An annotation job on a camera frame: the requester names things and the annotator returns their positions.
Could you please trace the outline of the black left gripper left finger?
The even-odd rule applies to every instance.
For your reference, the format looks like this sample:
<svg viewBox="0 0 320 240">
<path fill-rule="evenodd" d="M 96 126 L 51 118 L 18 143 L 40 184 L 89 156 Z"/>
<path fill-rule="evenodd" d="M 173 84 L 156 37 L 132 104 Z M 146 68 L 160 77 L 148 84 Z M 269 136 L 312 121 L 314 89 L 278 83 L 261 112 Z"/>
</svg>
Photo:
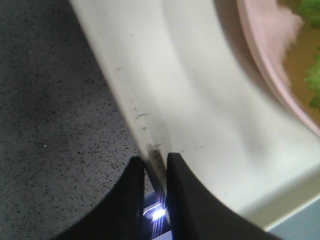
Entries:
<svg viewBox="0 0 320 240">
<path fill-rule="evenodd" d="M 135 156 L 105 198 L 55 240 L 141 239 L 145 164 Z"/>
</svg>

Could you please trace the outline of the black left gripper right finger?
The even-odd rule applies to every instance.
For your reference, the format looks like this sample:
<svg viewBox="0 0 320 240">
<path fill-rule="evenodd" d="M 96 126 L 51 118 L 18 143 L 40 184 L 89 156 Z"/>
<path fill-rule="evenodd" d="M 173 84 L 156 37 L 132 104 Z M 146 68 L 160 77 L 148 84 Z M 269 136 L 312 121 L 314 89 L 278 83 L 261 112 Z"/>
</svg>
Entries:
<svg viewBox="0 0 320 240">
<path fill-rule="evenodd" d="M 276 240 L 230 210 L 198 180 L 179 153 L 167 155 L 167 200 L 175 240 Z"/>
</svg>

